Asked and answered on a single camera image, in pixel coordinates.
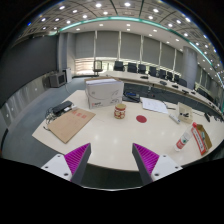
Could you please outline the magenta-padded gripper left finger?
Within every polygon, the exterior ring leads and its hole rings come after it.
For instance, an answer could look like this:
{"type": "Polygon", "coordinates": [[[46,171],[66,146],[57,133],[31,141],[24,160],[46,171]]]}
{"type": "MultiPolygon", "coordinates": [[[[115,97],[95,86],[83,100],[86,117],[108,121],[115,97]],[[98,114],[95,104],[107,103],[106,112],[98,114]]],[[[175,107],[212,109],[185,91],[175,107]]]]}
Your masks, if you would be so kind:
{"type": "Polygon", "coordinates": [[[90,155],[91,144],[87,143],[66,155],[56,154],[42,166],[42,169],[80,185],[90,155]]]}

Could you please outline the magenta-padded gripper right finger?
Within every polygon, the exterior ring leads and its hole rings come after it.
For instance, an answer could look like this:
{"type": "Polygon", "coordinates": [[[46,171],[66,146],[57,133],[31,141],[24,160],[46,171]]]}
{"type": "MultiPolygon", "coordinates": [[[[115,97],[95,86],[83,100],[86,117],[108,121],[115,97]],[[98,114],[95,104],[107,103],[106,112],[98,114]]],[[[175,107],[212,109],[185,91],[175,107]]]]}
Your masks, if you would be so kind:
{"type": "Polygon", "coordinates": [[[182,169],[182,167],[173,161],[168,155],[158,155],[137,143],[132,145],[132,154],[135,158],[144,185],[164,178],[182,169]]]}

